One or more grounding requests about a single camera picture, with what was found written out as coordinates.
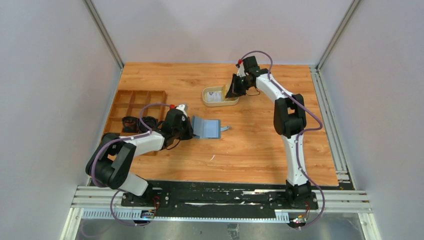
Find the tan credit card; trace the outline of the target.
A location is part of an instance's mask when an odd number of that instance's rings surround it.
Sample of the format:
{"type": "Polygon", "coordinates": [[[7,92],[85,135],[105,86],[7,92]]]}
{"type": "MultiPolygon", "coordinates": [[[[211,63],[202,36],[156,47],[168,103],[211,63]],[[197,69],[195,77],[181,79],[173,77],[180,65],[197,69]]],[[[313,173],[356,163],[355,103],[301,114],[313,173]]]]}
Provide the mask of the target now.
{"type": "Polygon", "coordinates": [[[227,101],[232,97],[232,84],[228,83],[223,86],[222,97],[224,101],[227,101]]]}

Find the blue card holder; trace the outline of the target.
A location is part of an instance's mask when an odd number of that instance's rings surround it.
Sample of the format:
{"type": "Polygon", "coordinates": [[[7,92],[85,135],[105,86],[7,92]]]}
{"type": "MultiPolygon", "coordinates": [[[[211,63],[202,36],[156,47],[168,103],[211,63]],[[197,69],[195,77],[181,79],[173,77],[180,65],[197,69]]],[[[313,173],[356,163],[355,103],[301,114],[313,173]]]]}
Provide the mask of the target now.
{"type": "Polygon", "coordinates": [[[191,126],[196,139],[220,139],[221,132],[231,127],[230,125],[221,126],[219,119],[203,119],[195,115],[192,117],[191,126]]]}

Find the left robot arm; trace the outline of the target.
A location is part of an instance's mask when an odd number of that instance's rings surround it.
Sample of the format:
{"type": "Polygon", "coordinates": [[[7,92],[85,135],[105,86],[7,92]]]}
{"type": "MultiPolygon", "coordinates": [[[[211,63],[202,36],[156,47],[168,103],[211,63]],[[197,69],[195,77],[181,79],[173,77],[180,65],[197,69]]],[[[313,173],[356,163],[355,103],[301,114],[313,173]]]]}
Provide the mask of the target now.
{"type": "Polygon", "coordinates": [[[149,190],[147,180],[131,173],[133,159],[149,152],[168,149],[176,140],[192,139],[194,134],[187,109],[186,104],[171,107],[159,128],[142,134],[105,134],[88,161],[85,172],[97,187],[131,193],[140,206],[149,206],[153,201],[153,193],[149,190]]]}

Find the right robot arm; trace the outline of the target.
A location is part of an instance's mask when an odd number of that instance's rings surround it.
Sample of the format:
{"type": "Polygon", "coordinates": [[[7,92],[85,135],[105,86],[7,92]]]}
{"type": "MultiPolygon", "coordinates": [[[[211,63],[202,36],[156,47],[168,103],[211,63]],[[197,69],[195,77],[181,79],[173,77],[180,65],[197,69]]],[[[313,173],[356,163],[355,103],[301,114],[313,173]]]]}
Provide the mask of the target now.
{"type": "Polygon", "coordinates": [[[290,208],[298,209],[312,197],[311,182],[304,169],[302,133],[307,125],[304,98],[286,90],[268,69],[260,68],[255,56],[239,59],[236,67],[237,73],[232,76],[225,98],[245,96],[248,89],[255,88],[273,102],[273,126],[283,140],[288,166],[285,201],[290,208]]]}

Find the card in tray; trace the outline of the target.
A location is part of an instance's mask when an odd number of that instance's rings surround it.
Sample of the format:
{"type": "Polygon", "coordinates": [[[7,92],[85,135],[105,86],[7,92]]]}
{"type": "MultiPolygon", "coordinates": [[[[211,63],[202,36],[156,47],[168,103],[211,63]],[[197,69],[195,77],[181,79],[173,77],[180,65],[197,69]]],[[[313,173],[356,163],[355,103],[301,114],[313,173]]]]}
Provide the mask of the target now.
{"type": "Polygon", "coordinates": [[[206,93],[206,101],[208,103],[218,103],[222,101],[221,91],[209,91],[206,93]]]}

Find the beige oval tray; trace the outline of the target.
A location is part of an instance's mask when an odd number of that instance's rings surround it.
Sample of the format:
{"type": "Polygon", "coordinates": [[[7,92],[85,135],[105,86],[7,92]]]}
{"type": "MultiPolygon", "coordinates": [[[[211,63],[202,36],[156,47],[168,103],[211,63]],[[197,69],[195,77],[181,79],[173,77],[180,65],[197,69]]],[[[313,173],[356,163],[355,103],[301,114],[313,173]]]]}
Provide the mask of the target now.
{"type": "Polygon", "coordinates": [[[238,97],[225,98],[229,84],[224,86],[206,87],[203,89],[201,99],[207,107],[234,106],[239,102],[238,97]]]}

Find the brown compartment organizer tray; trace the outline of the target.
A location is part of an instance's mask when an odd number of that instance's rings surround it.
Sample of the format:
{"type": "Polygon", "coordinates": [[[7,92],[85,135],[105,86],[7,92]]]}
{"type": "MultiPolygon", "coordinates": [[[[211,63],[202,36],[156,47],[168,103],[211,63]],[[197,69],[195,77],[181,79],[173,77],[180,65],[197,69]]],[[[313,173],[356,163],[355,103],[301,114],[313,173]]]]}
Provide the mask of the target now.
{"type": "Polygon", "coordinates": [[[168,95],[164,90],[118,90],[109,110],[108,118],[103,128],[103,134],[114,133],[121,137],[141,134],[140,128],[147,129],[140,123],[139,117],[153,117],[158,123],[165,118],[168,95]]]}

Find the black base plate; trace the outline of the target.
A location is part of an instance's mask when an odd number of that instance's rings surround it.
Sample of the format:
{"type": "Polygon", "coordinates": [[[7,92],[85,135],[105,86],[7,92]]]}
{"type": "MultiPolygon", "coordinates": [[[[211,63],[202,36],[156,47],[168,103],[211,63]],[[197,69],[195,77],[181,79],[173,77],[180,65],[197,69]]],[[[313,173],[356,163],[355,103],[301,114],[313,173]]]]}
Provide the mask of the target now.
{"type": "Polygon", "coordinates": [[[125,193],[123,207],[152,207],[158,217],[268,219],[276,210],[319,208],[314,192],[286,193],[285,184],[151,180],[142,196],[125,193]]]}

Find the aluminium frame rail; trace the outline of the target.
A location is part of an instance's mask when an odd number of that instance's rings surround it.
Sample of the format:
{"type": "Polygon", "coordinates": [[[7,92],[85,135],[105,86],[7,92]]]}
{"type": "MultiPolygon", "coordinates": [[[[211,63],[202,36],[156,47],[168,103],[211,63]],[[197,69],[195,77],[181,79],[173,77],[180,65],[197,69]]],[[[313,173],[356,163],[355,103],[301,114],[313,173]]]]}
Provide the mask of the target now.
{"type": "Polygon", "coordinates": [[[349,161],[339,135],[334,111],[324,80],[321,78],[320,71],[315,65],[311,64],[309,70],[326,131],[338,185],[343,190],[356,190],[357,188],[350,172],[349,161]]]}

